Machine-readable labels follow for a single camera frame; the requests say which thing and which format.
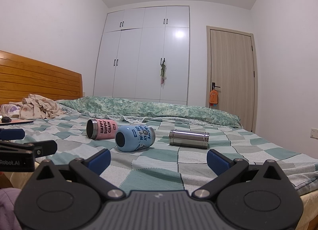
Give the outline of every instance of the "white wardrobe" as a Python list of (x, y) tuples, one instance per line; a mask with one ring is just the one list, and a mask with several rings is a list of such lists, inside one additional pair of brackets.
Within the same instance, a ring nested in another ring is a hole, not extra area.
[[(161, 84), (161, 62), (166, 79)], [(94, 95), (187, 104), (189, 7), (109, 13), (97, 61)]]

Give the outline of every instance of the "wooden bed frame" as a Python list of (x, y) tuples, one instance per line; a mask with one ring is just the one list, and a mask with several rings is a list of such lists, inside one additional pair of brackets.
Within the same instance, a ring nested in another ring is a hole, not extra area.
[(52, 100), (83, 97), (82, 75), (38, 60), (0, 51), (0, 105), (29, 94)]

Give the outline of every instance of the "pink cup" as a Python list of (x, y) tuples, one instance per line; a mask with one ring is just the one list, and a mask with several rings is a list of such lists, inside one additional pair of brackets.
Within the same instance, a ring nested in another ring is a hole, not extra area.
[(86, 133), (90, 139), (115, 138), (117, 123), (112, 119), (89, 119), (86, 125)]

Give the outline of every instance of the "blue cup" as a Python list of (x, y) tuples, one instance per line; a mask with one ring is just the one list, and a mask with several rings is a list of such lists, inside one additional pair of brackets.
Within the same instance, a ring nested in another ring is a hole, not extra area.
[(150, 147), (155, 142), (156, 134), (147, 125), (127, 125), (118, 128), (115, 141), (122, 152), (133, 152)]

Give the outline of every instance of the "wall socket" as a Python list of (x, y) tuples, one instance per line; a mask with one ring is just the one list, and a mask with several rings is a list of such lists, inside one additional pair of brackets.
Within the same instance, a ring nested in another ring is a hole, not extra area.
[(316, 129), (316, 128), (311, 128), (310, 137), (311, 137), (311, 138), (318, 139), (318, 129)]

